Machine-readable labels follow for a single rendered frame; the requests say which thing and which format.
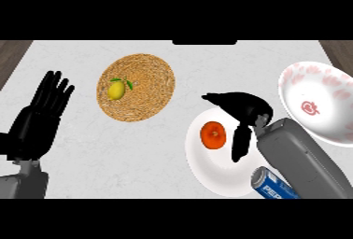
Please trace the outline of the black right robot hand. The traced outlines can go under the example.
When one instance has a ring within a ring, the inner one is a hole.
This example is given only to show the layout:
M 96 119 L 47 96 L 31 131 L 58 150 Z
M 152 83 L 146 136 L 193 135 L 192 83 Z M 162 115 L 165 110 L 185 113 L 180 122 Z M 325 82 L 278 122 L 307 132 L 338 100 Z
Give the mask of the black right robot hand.
M 232 161 L 238 162 L 248 154 L 251 128 L 261 130 L 267 126 L 273 118 L 273 108 L 257 95 L 241 91 L 208 92 L 201 98 L 217 105 L 239 122 L 232 142 Z

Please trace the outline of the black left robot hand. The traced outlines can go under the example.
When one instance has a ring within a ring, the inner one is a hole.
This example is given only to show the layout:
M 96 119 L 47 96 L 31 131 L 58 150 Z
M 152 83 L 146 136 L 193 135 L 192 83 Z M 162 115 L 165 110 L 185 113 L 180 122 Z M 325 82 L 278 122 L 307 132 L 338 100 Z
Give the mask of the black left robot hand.
M 0 155 L 9 161 L 38 160 L 52 148 L 61 117 L 69 102 L 74 85 L 49 71 L 35 90 L 31 103 L 15 118 L 7 133 L 0 133 Z

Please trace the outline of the orange squash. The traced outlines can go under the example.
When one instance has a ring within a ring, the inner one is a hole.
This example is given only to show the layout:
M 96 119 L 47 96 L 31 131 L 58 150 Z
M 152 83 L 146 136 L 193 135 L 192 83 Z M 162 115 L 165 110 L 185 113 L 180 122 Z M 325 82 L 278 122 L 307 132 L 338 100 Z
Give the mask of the orange squash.
M 199 130 L 199 139 L 208 149 L 220 149 L 226 143 L 226 131 L 223 125 L 216 121 L 208 121 Z

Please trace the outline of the white bowl with pink pattern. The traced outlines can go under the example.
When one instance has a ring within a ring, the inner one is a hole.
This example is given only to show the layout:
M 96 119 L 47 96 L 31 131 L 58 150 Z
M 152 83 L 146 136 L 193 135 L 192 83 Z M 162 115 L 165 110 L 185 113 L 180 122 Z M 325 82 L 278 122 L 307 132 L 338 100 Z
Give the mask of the white bowl with pink pattern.
M 353 148 L 353 77 L 325 63 L 292 63 L 279 76 L 279 97 L 312 136 Z

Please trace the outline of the white plate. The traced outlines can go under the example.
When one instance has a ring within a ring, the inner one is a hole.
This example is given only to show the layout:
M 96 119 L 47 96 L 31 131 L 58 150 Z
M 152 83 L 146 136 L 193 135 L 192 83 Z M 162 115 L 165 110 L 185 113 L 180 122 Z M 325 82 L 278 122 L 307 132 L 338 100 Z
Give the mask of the white plate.
M 224 128 L 226 142 L 220 149 L 208 149 L 201 143 L 199 131 L 208 121 L 219 122 Z M 233 132 L 238 125 L 238 120 L 214 107 L 196 116 L 185 141 L 186 160 L 198 182 L 213 193 L 226 197 L 248 196 L 254 192 L 251 175 L 258 167 L 269 167 L 257 149 L 255 134 L 251 134 L 248 154 L 238 162 L 232 161 Z

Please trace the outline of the yellow lemon with leaves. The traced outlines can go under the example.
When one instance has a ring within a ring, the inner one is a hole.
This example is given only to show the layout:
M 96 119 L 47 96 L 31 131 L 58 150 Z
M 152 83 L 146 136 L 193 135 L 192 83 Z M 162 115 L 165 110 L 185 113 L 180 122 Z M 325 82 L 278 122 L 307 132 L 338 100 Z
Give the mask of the yellow lemon with leaves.
M 112 78 L 111 82 L 108 96 L 111 100 L 120 100 L 126 94 L 126 89 L 133 88 L 133 82 L 127 78 Z

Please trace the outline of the round woven wicker placemat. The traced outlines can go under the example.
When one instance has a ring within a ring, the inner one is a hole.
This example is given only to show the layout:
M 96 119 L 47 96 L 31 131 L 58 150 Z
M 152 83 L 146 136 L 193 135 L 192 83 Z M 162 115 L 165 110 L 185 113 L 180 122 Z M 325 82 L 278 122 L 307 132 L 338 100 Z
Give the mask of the round woven wicker placemat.
M 127 78 L 133 88 L 120 100 L 111 100 L 112 78 Z M 176 88 L 171 66 L 152 54 L 137 53 L 118 59 L 96 83 L 96 101 L 103 113 L 115 120 L 134 122 L 151 118 L 168 104 Z

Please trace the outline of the blue soda can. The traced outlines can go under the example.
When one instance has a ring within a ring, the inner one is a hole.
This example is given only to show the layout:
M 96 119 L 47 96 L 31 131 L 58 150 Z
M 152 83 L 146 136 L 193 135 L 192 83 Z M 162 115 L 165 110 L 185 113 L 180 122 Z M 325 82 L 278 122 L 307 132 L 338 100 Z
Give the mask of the blue soda can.
M 258 167 L 253 173 L 251 186 L 266 199 L 300 198 L 292 188 L 264 166 Z

